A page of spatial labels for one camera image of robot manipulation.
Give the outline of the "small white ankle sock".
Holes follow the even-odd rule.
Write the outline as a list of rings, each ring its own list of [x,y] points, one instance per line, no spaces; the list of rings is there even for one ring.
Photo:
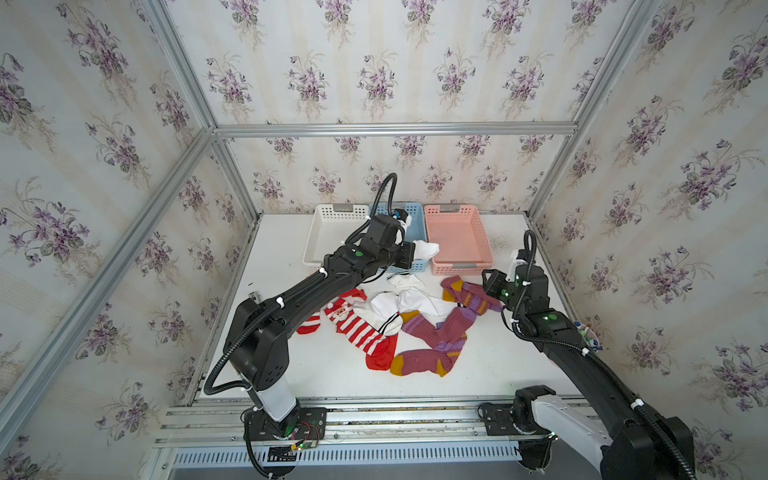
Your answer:
[[[437,243],[427,242],[424,240],[415,240],[414,244],[414,260],[430,260],[434,258],[440,252],[440,246]]]

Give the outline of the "purple yellow sock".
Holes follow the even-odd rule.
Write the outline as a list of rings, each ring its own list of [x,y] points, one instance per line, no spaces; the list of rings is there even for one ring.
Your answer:
[[[451,341],[440,341],[428,349],[416,349],[397,354],[389,371],[395,376],[408,376],[414,373],[431,372],[445,377],[454,368],[467,341],[462,334]]]
[[[478,316],[482,316],[488,311],[500,312],[502,310],[501,302],[487,295],[481,285],[464,281],[459,276],[445,278],[440,285],[445,301],[453,301],[468,308]]]

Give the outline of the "purple striped sock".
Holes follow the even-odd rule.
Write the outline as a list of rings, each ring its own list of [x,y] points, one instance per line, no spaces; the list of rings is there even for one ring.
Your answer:
[[[433,350],[458,356],[466,343],[466,332],[475,324],[477,314],[469,308],[457,306],[438,324],[433,324],[418,311],[404,313],[401,317],[404,333],[423,340]]]

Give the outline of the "purple yellow sock front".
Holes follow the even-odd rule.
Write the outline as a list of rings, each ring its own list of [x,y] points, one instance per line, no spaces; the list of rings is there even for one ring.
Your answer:
[[[467,341],[462,334],[451,341],[440,341],[428,349],[416,349],[397,354],[389,371],[395,376],[408,376],[414,373],[431,372],[445,377],[454,368]]]

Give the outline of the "red white striped santa sock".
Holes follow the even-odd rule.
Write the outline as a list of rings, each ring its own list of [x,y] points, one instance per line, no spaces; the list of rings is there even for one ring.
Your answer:
[[[361,312],[360,302],[338,299],[323,310],[322,316],[329,320],[335,326],[336,332],[345,336],[353,346],[372,356],[387,336],[363,318],[360,315]]]

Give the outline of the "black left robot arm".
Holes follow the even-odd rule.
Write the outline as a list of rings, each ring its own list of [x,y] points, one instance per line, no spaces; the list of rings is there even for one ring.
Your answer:
[[[316,272],[281,294],[261,302],[247,298],[236,307],[222,356],[205,378],[205,395],[242,389],[275,422],[298,411],[298,400],[284,380],[292,335],[341,294],[413,261],[405,218],[393,208],[397,179],[395,173],[385,177],[369,218],[324,256]]]

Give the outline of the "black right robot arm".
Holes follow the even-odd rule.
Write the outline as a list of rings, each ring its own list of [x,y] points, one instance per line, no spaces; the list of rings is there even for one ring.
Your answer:
[[[576,324],[551,306],[549,278],[536,256],[537,238],[527,230],[507,272],[483,270],[483,290],[501,302],[505,328],[565,373],[598,419],[570,410],[552,388],[534,385],[517,390],[509,405],[482,404],[478,411],[487,429],[561,439],[604,479],[695,478],[690,428],[644,401],[599,357]]]

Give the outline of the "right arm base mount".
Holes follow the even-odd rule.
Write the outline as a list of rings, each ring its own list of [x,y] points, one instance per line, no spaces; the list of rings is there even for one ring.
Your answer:
[[[554,432],[540,426],[525,406],[515,402],[483,402],[477,407],[477,414],[488,436],[557,437]]]

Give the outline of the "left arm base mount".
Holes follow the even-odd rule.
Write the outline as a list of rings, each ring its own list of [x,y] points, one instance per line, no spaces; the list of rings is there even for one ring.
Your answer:
[[[283,420],[272,419],[264,410],[247,409],[240,415],[244,438],[253,442],[317,442],[325,436],[328,410],[296,407]]]

